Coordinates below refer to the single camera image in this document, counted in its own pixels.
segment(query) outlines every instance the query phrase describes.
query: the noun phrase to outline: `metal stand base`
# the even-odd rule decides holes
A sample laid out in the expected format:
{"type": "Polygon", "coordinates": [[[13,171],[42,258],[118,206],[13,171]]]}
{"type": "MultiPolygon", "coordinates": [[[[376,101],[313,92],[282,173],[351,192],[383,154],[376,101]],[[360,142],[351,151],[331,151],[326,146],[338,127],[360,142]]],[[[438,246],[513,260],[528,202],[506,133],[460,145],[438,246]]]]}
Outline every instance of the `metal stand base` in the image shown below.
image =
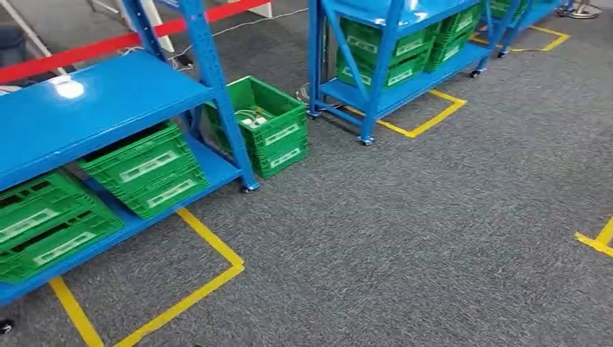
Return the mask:
{"type": "Polygon", "coordinates": [[[558,9],[557,13],[562,17],[575,18],[576,20],[592,20],[598,17],[602,10],[590,4],[590,0],[581,0],[579,4],[573,4],[572,9],[558,9]]]}

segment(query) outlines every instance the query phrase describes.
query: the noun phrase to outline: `gray carpet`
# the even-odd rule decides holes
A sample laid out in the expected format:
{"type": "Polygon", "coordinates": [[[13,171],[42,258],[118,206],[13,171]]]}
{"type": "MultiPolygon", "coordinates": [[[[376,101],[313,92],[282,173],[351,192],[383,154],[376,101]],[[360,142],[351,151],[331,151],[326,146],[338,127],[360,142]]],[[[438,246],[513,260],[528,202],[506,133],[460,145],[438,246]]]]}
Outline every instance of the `gray carpet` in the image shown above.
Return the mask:
{"type": "MultiPolygon", "coordinates": [[[[292,93],[306,23],[218,36],[228,79],[292,93]]],[[[377,127],[362,147],[351,127],[311,121],[302,162],[255,194],[234,184],[191,205],[246,270],[140,346],[613,346],[613,260],[573,236],[613,213],[613,12],[541,26],[572,37],[441,85],[468,102],[416,139],[377,127]]],[[[411,129],[448,105],[425,95],[388,120],[411,129]]],[[[174,216],[64,277],[111,345],[227,266],[174,216]]],[[[6,346],[82,345],[48,286],[4,312],[19,323],[6,346]]]]}

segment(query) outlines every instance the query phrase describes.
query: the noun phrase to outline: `shelf surface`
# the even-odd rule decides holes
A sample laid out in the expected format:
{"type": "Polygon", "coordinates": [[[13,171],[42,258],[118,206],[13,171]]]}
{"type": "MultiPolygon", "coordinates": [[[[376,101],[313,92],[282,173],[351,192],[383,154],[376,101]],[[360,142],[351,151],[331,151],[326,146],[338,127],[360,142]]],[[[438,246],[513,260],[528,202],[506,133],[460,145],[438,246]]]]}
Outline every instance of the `shelf surface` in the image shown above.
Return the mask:
{"type": "MultiPolygon", "coordinates": [[[[409,101],[417,98],[426,91],[432,89],[437,84],[452,77],[468,65],[484,58],[491,53],[491,49],[467,42],[462,50],[447,60],[444,64],[432,73],[422,72],[409,81],[389,90],[384,90],[381,94],[377,119],[381,119],[392,113],[409,101]]],[[[334,99],[364,111],[364,102],[361,100],[358,88],[348,85],[337,79],[326,82],[321,87],[322,93],[334,99]]]]}
{"type": "MultiPolygon", "coordinates": [[[[343,17],[375,27],[385,26],[392,0],[329,0],[343,17]]],[[[400,36],[420,30],[479,3],[479,0],[404,0],[398,31],[400,36]]]]}
{"type": "Polygon", "coordinates": [[[94,256],[106,251],[119,242],[128,239],[130,236],[137,234],[139,231],[142,231],[152,224],[155,224],[158,221],[168,217],[179,208],[184,207],[201,197],[204,197],[216,189],[219,189],[223,185],[226,185],[227,183],[238,178],[241,174],[241,170],[234,167],[207,145],[201,144],[190,136],[186,136],[186,140],[210,183],[207,189],[181,201],[164,213],[161,213],[152,219],[143,220],[131,211],[127,210],[126,207],[124,207],[108,192],[103,191],[95,181],[88,181],[87,184],[97,190],[100,198],[113,210],[115,214],[120,217],[120,219],[123,220],[125,227],[106,236],[96,244],[83,249],[81,252],[76,253],[72,257],[51,266],[27,281],[17,284],[0,283],[0,306],[8,304],[9,302],[49,282],[50,279],[59,276],[78,265],[81,265],[83,262],[86,262],[94,256]]]}
{"type": "Polygon", "coordinates": [[[138,51],[0,97],[0,191],[213,96],[138,51]]]}

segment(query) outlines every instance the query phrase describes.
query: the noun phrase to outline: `blue shelf frame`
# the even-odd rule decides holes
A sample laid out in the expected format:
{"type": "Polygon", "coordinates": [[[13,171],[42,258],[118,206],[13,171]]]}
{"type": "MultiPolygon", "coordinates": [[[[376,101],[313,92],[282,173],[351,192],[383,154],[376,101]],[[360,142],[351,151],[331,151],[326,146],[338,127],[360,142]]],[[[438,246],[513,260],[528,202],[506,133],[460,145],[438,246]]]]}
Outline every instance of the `blue shelf frame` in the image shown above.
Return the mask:
{"type": "Polygon", "coordinates": [[[145,52],[109,59],[0,98],[3,111],[0,147],[15,149],[0,162],[0,191],[177,115],[182,116],[187,126],[188,145],[210,185],[164,213],[143,220],[95,181],[87,181],[124,221],[125,227],[26,281],[0,283],[0,306],[235,179],[241,179],[245,190],[259,187],[234,117],[202,2],[178,1],[199,66],[200,82],[196,82],[167,63],[140,0],[123,1],[145,52]],[[198,130],[201,105],[209,101],[220,111],[232,160],[210,147],[198,130]]]}
{"type": "MultiPolygon", "coordinates": [[[[498,56],[505,56],[509,53],[509,47],[515,42],[515,39],[530,26],[543,20],[543,18],[549,16],[555,12],[558,8],[572,8],[573,0],[549,0],[549,2],[535,4],[534,0],[528,0],[528,5],[524,13],[522,13],[517,20],[512,20],[507,23],[506,33],[502,37],[502,47],[498,51],[498,56]]],[[[500,25],[500,20],[494,20],[495,25],[500,25]]]]}
{"type": "Polygon", "coordinates": [[[519,0],[512,0],[510,10],[501,23],[492,25],[492,11],[489,0],[429,0],[415,1],[414,5],[405,0],[362,1],[362,0],[309,0],[309,114],[319,116],[326,110],[360,128],[359,140],[370,145],[374,140],[372,130],[375,122],[414,98],[424,94],[447,78],[479,62],[472,76],[485,70],[486,62],[511,21],[512,13],[519,7],[519,0]],[[453,58],[446,61],[433,73],[423,72],[419,76],[388,90],[384,90],[385,75],[392,51],[398,39],[417,32],[473,5],[485,6],[485,21],[488,24],[486,35],[490,44],[481,47],[467,43],[453,58]],[[372,78],[372,89],[366,90],[359,76],[356,60],[351,54],[346,37],[340,28],[338,17],[346,17],[382,30],[382,41],[377,56],[377,64],[372,78]],[[353,75],[354,85],[348,85],[332,78],[327,80],[322,67],[326,65],[325,26],[328,25],[335,36],[340,52],[345,57],[353,75]],[[326,97],[352,106],[364,113],[358,119],[349,113],[333,108],[325,102],[326,97]]]}

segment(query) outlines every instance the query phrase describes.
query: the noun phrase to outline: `white plug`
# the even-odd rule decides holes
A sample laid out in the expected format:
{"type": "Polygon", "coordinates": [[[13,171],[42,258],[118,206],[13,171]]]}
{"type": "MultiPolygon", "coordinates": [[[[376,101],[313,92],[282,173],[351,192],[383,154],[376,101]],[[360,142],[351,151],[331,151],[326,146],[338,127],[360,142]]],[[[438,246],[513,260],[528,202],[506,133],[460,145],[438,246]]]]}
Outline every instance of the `white plug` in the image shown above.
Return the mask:
{"type": "Polygon", "coordinates": [[[248,127],[252,128],[254,126],[253,121],[249,118],[245,118],[241,121],[242,124],[247,125],[248,127]]]}

